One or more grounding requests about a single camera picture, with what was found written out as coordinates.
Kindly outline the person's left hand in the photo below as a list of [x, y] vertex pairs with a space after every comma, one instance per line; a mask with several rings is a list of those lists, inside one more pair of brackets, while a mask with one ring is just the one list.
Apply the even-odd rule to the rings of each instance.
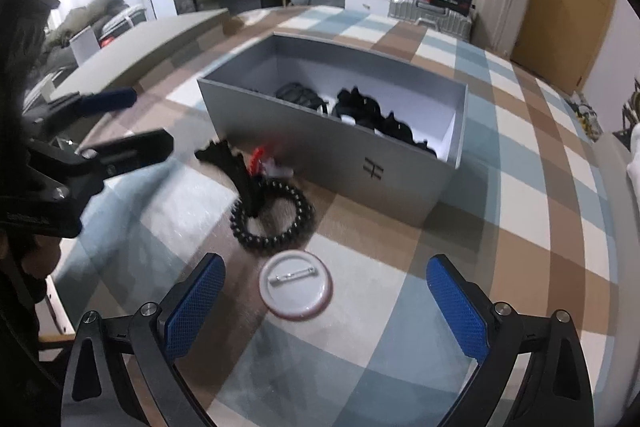
[[38, 280], [51, 275], [61, 259], [61, 242], [59, 237], [32, 235], [25, 244], [17, 245], [1, 236], [1, 259], [11, 259], [25, 273]]

